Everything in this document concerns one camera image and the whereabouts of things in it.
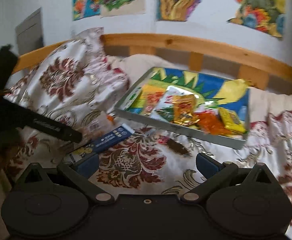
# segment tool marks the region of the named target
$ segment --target bed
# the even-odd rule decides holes
[[[107,56],[103,46],[126,46],[130,57]],[[241,64],[238,78],[251,85],[247,143],[243,149],[234,150],[164,130],[149,136],[151,127],[116,117],[116,124],[127,123],[136,133],[101,154],[99,170],[89,180],[115,197],[125,193],[183,194],[205,181],[195,164],[197,153],[202,152],[240,167],[266,163],[292,202],[292,95],[265,91],[270,75],[292,82],[292,67],[273,58],[199,38],[146,33],[103,35],[102,28],[94,28],[70,41],[21,56],[14,72],[25,68],[31,71],[12,88],[8,99],[78,129],[100,111],[113,111],[129,84],[151,67],[176,68],[156,56],[157,48],[190,52],[189,69],[193,71],[201,70],[204,55]],[[49,168],[62,159],[58,140],[30,128],[25,128],[22,135],[24,147],[5,170],[11,178],[18,178],[30,162]],[[159,135],[181,142],[190,156],[158,144]],[[157,223],[155,217],[146,223]],[[287,235],[292,239],[292,222]]]

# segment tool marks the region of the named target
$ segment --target metal rivet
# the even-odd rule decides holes
[[[111,195],[108,193],[100,193],[96,196],[96,200],[98,201],[108,201],[111,199]]]
[[[145,203],[145,204],[151,204],[152,201],[151,201],[151,199],[144,199],[144,203]]]
[[[184,199],[188,201],[195,201],[199,199],[199,196],[196,193],[186,193]]]

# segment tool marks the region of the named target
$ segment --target wooden headboard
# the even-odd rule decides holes
[[[187,51],[190,52],[189,68],[194,71],[200,71],[204,55],[236,62],[240,64],[238,78],[243,78],[262,90],[267,88],[270,75],[292,82],[292,67],[286,63],[226,43],[187,36],[151,33],[106,34],[102,36],[102,41],[105,46],[128,46],[130,55],[156,55],[156,48]],[[64,42],[22,55],[14,73],[35,66]]]

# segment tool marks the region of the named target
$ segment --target gold foil packet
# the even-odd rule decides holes
[[[174,96],[174,123],[182,126],[193,125],[198,122],[198,118],[193,116],[196,98],[193,94],[184,96]]]

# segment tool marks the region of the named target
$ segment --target snack bag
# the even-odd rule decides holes
[[[217,115],[218,103],[216,100],[206,101],[205,103],[199,105],[198,108],[194,110],[194,113],[211,113]]]
[[[213,113],[199,113],[194,114],[199,118],[197,126],[200,127],[205,133],[212,135],[231,135],[234,134],[232,131],[227,130],[224,124],[218,119]]]
[[[159,100],[163,97],[163,95],[163,92],[156,92],[146,95],[145,106],[141,114],[150,115],[154,107],[158,104]]]
[[[218,110],[226,129],[236,133],[246,132],[235,111],[223,107],[219,107]]]
[[[174,96],[174,123],[182,126],[195,124],[198,119],[193,116],[196,98],[193,94],[184,96]]]
[[[174,108],[173,105],[173,99],[175,95],[183,95],[181,92],[181,89],[174,87],[174,86],[169,86],[165,92],[165,94],[162,96],[162,98],[159,100],[158,104],[156,105],[155,109],[163,109],[163,108]],[[166,120],[164,117],[162,117],[156,110],[153,110],[150,114],[150,118],[164,121],[164,122],[169,122]]]
[[[162,118],[168,122],[174,121],[174,108],[173,107],[164,107],[160,109],[155,109],[156,113],[159,114]]]

